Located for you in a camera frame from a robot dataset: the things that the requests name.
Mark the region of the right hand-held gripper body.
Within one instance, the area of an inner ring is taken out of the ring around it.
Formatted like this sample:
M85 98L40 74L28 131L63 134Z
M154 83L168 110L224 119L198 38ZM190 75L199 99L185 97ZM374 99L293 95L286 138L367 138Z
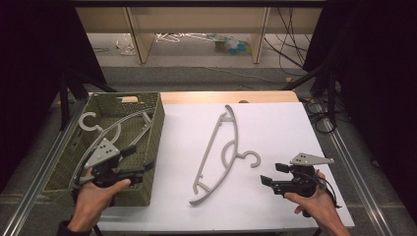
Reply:
M332 158L320 157L300 152L289 161L290 172L293 178L290 181L273 181L273 191L276 195L296 193L302 197L311 197L317 186L324 184L314 168L315 165L333 164Z

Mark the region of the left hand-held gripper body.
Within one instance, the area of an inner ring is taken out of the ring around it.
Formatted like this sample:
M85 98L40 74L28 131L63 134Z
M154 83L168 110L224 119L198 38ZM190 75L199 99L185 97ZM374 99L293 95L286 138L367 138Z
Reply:
M90 180L99 188L107 188L118 181L129 179L131 186L143 182L143 167L136 169L121 169L120 160L123 158L120 149L104 138L93 151L86 163L92 177Z

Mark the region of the green woven basket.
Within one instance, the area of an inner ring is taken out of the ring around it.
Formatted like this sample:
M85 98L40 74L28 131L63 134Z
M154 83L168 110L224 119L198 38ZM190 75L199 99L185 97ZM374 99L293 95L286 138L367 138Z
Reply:
M89 97L82 115L86 112L94 112L96 116L85 118L85 124L89 127L99 125L101 128L107 128L131 113L149 108L154 110L150 116L151 128L137 143L137 152L124 157L119 163L121 169L134 169L143 167L151 160L155 160L156 163L165 116L160 94L158 92L95 92ZM142 117L131 118L124 122L122 133L115 142L115 146L122 149L129 145L142 130L144 124ZM77 190L70 187L72 176L81 157L97 137L98 131L84 131L78 123L71 131L69 140L53 165L41 191L43 196L61 206L69 207L73 204ZM145 173L142 183L130 186L118 194L113 204L117 207L148 206L154 168Z

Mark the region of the grey plastic clothes hanger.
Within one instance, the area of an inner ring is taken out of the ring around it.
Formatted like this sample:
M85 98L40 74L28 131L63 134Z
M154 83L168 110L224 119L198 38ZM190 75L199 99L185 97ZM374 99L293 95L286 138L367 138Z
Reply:
M243 153L239 152L239 129L237 119L232 107L229 104L225 105L225 109L226 111L219 115L214 125L204 156L202 158L198 172L192 185L192 189L195 195L199 193L200 189L205 191L205 194L203 196L195 200L189 201L189 204L193 207L202 204L219 187L219 185L223 182L223 180L230 172L233 163L236 159L245 159L248 155L252 155L255 158L255 161L250 164L251 168L258 167L262 162L261 156L254 150L246 150ZM233 138L229 142L227 142L221 149L220 160L224 170L222 175L216 181L216 183L212 187L210 187L202 181L202 179L204 178L204 168L207 164L209 153L212 150L212 145L215 141L218 131L224 123L231 123L233 125Z
M134 113L131 113L120 120L114 122L112 125L110 125L107 128L101 128L99 125L94 126L87 126L84 122L84 119L87 117L95 117L96 114L94 112L86 112L79 118L79 126L84 131L98 131L98 137L91 143L91 145L87 148L86 152L81 157L81 160L79 161L76 170L74 171L74 174L72 176L72 180L70 182L70 187L73 190L79 190L81 189L85 183L91 182L90 178L92 175L90 174L90 169L86 168L86 163L89 160L89 157L92 155L93 151L96 149L98 144L106 138L108 141L113 143L115 145L115 142L120 138L120 135L122 133L122 124L126 121L128 121L131 118L135 117L142 117L145 124L142 130L139 132L139 134L131 141L131 143L128 145L135 145L137 146L137 143L139 140L145 135L145 133L151 128L152 126L152 120L150 116L153 114L154 110L152 108L140 110Z

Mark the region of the person's right hand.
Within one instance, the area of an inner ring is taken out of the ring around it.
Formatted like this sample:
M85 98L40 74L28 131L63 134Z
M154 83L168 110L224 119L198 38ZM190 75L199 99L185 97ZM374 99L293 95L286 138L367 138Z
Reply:
M337 213L331 196L320 187L317 188L316 192L311 197L302 197L296 193L285 193L284 198L297 205L294 209L295 214L299 214L305 210L315 219L315 221L320 214L327 212Z

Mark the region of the person's left hand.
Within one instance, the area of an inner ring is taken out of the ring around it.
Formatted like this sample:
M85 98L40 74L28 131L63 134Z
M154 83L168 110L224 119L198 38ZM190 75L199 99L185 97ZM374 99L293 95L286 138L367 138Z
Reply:
M96 187L92 182L86 183L79 191L75 212L68 227L73 231L92 230L99 222L102 212L109 207L112 198L130 184L129 179L118 181L107 188Z

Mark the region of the white table sheet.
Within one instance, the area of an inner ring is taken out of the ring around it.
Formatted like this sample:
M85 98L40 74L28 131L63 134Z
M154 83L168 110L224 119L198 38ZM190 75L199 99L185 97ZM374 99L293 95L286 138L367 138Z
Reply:
M161 133L149 206L106 210L99 226L107 232L126 233L220 233L272 232L313 228L316 222L295 214L295 205L261 182L287 179L276 171L305 152L321 155L322 149L304 107L299 102L235 103L239 152L254 150L262 159L251 168L252 155L236 159L219 187L198 206L189 201L197 195L193 182L209 138L224 104L169 104ZM233 138L233 125L224 123L215 138L202 181L212 187L223 173L220 153Z

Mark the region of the black metal stand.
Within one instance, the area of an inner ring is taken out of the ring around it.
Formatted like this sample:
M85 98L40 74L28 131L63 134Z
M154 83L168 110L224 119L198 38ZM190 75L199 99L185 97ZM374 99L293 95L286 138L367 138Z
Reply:
M333 129L336 128L335 123L335 82L336 73L332 65L322 63L318 68L312 70L297 81L290 83L283 90L293 90L297 87L314 79L313 85L310 89L310 94L313 98L321 98L325 93L328 95L328 108L326 116L331 123Z
M96 80L80 71L70 69L66 72L63 72L60 77L59 85L61 131L65 130L70 121L68 91L73 94L75 99L86 99L88 97L88 92L85 88L85 84L93 85L94 87L106 92L116 92L116 89L108 86L106 82Z

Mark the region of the clear plastic bag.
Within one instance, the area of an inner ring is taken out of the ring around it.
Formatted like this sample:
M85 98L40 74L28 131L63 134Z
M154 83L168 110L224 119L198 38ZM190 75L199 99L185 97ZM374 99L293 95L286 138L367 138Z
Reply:
M121 38L117 39L115 46L121 55L133 56L136 54L132 38L128 33L124 33Z

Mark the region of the dark curtain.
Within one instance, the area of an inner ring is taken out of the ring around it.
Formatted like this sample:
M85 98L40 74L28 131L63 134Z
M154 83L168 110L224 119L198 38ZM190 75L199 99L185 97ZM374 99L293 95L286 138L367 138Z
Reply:
M304 69L319 66L353 14L336 74L348 113L417 223L417 0L327 0Z
M105 83L77 10L0 0L0 192L28 153L61 89Z

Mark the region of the pile of colourful plastic items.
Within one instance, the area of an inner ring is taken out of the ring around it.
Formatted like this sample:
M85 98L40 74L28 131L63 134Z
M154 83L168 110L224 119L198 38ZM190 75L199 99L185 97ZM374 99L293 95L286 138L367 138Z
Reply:
M252 54L250 46L233 36L216 35L213 38L214 48L218 51L226 52L229 55L237 55L240 53Z

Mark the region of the silver metal rail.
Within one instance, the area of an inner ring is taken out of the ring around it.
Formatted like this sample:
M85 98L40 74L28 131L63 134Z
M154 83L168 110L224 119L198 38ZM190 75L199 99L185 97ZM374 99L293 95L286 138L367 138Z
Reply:
M77 125L86 102L70 102L70 122L61 128L61 108L53 102L29 152L0 194L0 236L54 236L58 223L67 219L71 207L59 206L41 194L53 164Z
M387 223L383 211L378 206L376 199L372 195L368 185L365 182L363 175L360 173L354 159L347 148L342 136L338 132L335 123L329 118L324 120L325 127L332 140L333 145L339 155L340 161L352 181L352 184L358 194L361 203L367 212L377 234L379 236L392 236L392 231Z

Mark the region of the light wooden desk frame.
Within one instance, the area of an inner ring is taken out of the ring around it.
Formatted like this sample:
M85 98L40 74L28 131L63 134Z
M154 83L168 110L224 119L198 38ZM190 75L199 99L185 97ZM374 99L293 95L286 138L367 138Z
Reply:
M146 63L154 35L159 32L246 33L253 62L261 62L267 33L312 34L322 10L295 7L78 7L87 32L128 33Z

